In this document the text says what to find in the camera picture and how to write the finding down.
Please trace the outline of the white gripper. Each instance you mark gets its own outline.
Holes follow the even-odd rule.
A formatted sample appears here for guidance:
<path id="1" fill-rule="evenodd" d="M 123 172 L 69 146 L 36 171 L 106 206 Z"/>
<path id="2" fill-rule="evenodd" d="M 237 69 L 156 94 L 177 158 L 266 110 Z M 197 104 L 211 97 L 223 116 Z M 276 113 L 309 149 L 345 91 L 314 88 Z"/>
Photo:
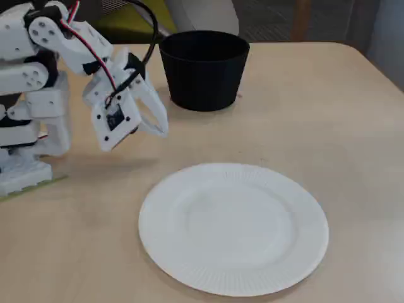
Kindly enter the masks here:
<path id="1" fill-rule="evenodd" d="M 151 83 L 144 80 L 146 78 L 146 69 L 142 61 L 128 47 L 123 47 L 115 56 L 109 58 L 105 65 L 116 88 L 121 83 L 124 83 L 132 74 L 136 75 L 134 78 L 134 99 L 136 105 L 139 107 L 140 104 L 143 104 L 155 118 L 155 122 L 149 120 L 141 109 L 139 109 L 141 122 L 138 130 L 160 137 L 167 137 L 167 110 Z M 101 100 L 105 101 L 113 91 L 114 87 L 109 77 L 100 68 L 85 87 L 82 94 L 83 101 L 87 106 L 93 107 Z"/>

